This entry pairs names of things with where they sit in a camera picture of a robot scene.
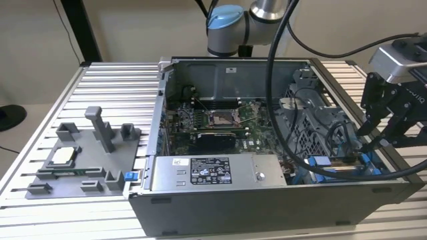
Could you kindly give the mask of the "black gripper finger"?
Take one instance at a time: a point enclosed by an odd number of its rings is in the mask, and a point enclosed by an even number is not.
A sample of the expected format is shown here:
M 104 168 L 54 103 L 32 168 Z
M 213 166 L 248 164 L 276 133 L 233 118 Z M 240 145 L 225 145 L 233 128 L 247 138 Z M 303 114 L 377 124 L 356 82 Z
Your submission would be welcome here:
M 393 85 L 376 72 L 367 74 L 360 100 L 365 120 L 356 131 L 357 136 L 368 135 L 388 115 L 387 104 L 392 99 L 392 90 Z
M 423 126 L 416 136 L 405 133 L 416 123 L 427 120 L 427 110 L 409 102 L 393 103 L 391 106 L 373 104 L 365 107 L 365 121 L 359 128 L 359 135 L 368 135 L 377 127 L 381 119 L 391 115 L 381 132 L 369 143 L 363 144 L 360 151 L 367 153 L 391 145 L 393 148 L 408 148 L 427 145 L 427 127 Z

